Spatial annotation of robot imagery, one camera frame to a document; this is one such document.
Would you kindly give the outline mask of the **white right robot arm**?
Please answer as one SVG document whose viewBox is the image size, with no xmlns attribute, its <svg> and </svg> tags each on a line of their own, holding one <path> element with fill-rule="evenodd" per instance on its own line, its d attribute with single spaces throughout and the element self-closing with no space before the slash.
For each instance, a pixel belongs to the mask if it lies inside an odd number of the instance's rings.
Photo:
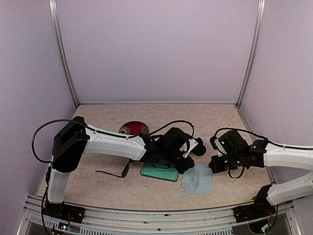
<svg viewBox="0 0 313 235">
<path fill-rule="evenodd" d="M 213 135 L 210 143 L 219 152 L 212 156 L 209 167 L 212 172 L 232 171 L 241 167 L 289 167 L 308 171 L 308 174 L 291 181 L 262 187 L 250 206 L 254 217 L 261 217 L 269 207 L 313 194 L 313 148 L 311 146 L 287 145 L 269 141 L 258 136 L 248 144 L 237 128 L 224 128 L 225 133 Z"/>
</svg>

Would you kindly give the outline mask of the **red floral plate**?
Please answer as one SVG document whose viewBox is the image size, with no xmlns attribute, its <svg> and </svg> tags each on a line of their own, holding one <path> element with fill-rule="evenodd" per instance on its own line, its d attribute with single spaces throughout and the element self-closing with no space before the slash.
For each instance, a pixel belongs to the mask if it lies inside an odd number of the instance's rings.
<svg viewBox="0 0 313 235">
<path fill-rule="evenodd" d="M 141 121 L 130 121 L 123 124 L 119 129 L 120 134 L 125 135 L 138 135 L 138 134 L 149 134 L 148 126 Z"/>
</svg>

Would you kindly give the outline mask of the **left metal corner post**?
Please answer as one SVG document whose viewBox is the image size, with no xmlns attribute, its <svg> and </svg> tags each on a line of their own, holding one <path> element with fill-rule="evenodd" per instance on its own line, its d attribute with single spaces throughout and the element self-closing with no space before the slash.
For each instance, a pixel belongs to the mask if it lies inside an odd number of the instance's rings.
<svg viewBox="0 0 313 235">
<path fill-rule="evenodd" d="M 67 56 L 66 56 L 66 50 L 62 38 L 62 31 L 61 31 L 61 25 L 60 25 L 60 20 L 59 20 L 59 15 L 58 15 L 58 8 L 57 8 L 57 1 L 56 0 L 49 0 L 49 9 L 50 9 L 50 14 L 51 14 L 51 19 L 52 19 L 52 24 L 54 28 L 54 33 L 56 37 L 56 42 L 57 42 L 57 48 L 59 52 L 59 56 L 61 59 L 63 71 L 65 74 L 65 79 L 66 83 L 69 89 L 70 97 L 72 100 L 72 103 L 77 109 L 80 105 L 79 98 L 71 77 L 68 61 L 67 61 Z"/>
</svg>

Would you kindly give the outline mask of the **blue-grey hard glasses case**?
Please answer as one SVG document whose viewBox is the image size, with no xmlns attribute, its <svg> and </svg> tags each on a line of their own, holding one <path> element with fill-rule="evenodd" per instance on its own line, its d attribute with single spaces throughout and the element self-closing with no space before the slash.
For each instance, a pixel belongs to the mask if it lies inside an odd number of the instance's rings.
<svg viewBox="0 0 313 235">
<path fill-rule="evenodd" d="M 179 177 L 177 170 L 165 163 L 144 163 L 140 172 L 141 176 L 158 180 L 176 182 Z"/>
</svg>

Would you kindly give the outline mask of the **black glasses case beige lining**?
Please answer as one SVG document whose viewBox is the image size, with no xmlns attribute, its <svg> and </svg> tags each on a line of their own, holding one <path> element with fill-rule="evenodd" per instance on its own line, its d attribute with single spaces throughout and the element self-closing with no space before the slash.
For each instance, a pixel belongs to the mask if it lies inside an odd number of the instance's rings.
<svg viewBox="0 0 313 235">
<path fill-rule="evenodd" d="M 192 150 L 196 156 L 203 156 L 206 153 L 206 147 L 202 143 L 198 143 Z"/>
</svg>

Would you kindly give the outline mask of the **metal corner post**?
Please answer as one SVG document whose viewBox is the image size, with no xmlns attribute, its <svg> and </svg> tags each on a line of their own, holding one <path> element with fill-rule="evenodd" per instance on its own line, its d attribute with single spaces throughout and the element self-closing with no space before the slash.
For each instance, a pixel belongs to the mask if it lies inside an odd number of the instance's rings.
<svg viewBox="0 0 313 235">
<path fill-rule="evenodd" d="M 254 61 L 255 61 L 255 56 L 257 53 L 257 47 L 259 43 L 259 37 L 262 29 L 262 22 L 263 22 L 263 17 L 264 17 L 264 12 L 265 12 L 265 5 L 266 1 L 265 0 L 259 0 L 258 1 L 258 6 L 257 6 L 257 12 L 256 12 L 256 19 L 255 19 L 255 25 L 254 25 L 254 31 L 253 31 L 253 36 L 252 36 L 252 42 L 251 42 L 251 47 L 250 47 L 250 52 L 249 52 L 249 57 L 247 61 L 247 66 L 244 74 L 244 80 L 240 89 L 240 93 L 236 102 L 236 106 L 238 109 L 241 109 L 244 98 L 247 92 L 248 84 L 250 81 Z"/>
<path fill-rule="evenodd" d="M 60 20 L 59 20 L 59 15 L 58 15 L 58 8 L 57 8 L 57 1 L 56 0 L 49 0 L 49 9 L 50 9 L 50 14 L 51 14 L 51 19 L 52 19 L 52 24 L 54 28 L 54 33 L 56 37 L 56 42 L 57 42 L 57 48 L 59 52 L 59 56 L 61 59 L 63 71 L 65 74 L 65 79 L 66 83 L 69 89 L 70 97 L 72 100 L 72 103 L 77 109 L 80 105 L 79 98 L 71 77 L 68 61 L 67 61 L 67 56 L 66 56 L 66 50 L 62 38 L 62 31 L 61 31 L 61 25 L 60 25 Z"/>
</svg>

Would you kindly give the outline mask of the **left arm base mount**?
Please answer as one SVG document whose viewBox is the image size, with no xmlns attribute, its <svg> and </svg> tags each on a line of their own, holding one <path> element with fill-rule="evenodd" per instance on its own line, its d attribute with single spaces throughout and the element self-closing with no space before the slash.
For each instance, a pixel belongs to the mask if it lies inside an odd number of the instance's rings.
<svg viewBox="0 0 313 235">
<path fill-rule="evenodd" d="M 65 204 L 64 202 L 57 204 L 46 201 L 44 202 L 43 214 L 67 222 L 81 224 L 85 215 L 85 209 Z"/>
</svg>

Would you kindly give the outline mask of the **blue cloth pouch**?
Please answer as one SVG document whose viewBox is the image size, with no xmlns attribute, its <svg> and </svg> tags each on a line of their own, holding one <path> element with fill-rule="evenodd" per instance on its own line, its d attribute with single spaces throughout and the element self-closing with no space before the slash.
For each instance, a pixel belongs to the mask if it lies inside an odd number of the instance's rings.
<svg viewBox="0 0 313 235">
<path fill-rule="evenodd" d="M 196 164 L 182 175 L 181 187 L 185 194 L 210 195 L 212 193 L 212 170 L 206 164 Z"/>
</svg>

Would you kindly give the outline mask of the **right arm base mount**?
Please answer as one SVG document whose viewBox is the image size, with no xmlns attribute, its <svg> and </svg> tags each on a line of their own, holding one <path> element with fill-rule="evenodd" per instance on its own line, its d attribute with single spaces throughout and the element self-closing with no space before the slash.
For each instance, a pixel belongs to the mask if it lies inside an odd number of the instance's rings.
<svg viewBox="0 0 313 235">
<path fill-rule="evenodd" d="M 268 190 L 272 185 L 261 187 L 252 204 L 237 206 L 233 209 L 237 223 L 246 222 L 275 214 L 277 209 L 267 200 Z"/>
</svg>

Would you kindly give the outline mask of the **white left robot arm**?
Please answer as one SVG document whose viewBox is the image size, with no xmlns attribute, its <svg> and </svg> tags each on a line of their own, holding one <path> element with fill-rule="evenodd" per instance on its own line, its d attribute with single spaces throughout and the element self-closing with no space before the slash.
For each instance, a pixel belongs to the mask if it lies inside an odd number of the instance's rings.
<svg viewBox="0 0 313 235">
<path fill-rule="evenodd" d="M 65 189 L 69 175 L 76 170 L 84 154 L 112 155 L 132 162 L 165 163 L 183 174 L 194 166 L 190 153 L 201 156 L 205 152 L 200 138 L 195 139 L 176 127 L 163 135 L 126 135 L 88 125 L 83 117 L 77 116 L 68 120 L 54 137 L 47 183 L 48 207 L 59 218 L 68 214 L 68 206 L 63 203 Z"/>
</svg>

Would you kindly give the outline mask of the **right metal corner post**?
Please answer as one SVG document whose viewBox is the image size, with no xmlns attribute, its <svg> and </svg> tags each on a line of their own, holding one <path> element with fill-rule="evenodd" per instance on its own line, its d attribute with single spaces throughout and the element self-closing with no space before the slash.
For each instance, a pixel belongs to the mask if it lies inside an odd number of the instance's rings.
<svg viewBox="0 0 313 235">
<path fill-rule="evenodd" d="M 255 19 L 255 25 L 254 25 L 254 31 L 253 31 L 253 36 L 252 36 L 252 42 L 251 42 L 251 47 L 250 47 L 250 52 L 249 52 L 249 57 L 247 61 L 247 66 L 244 74 L 244 80 L 240 89 L 240 93 L 236 102 L 236 106 L 238 109 L 241 109 L 244 98 L 247 92 L 248 84 L 250 81 L 254 61 L 255 61 L 255 56 L 257 53 L 257 47 L 259 43 L 259 37 L 262 29 L 262 22 L 263 22 L 263 17 L 264 17 L 264 12 L 265 12 L 265 5 L 266 1 L 265 0 L 259 0 L 258 1 L 258 6 L 257 6 L 257 12 L 256 12 L 256 19 Z"/>
</svg>

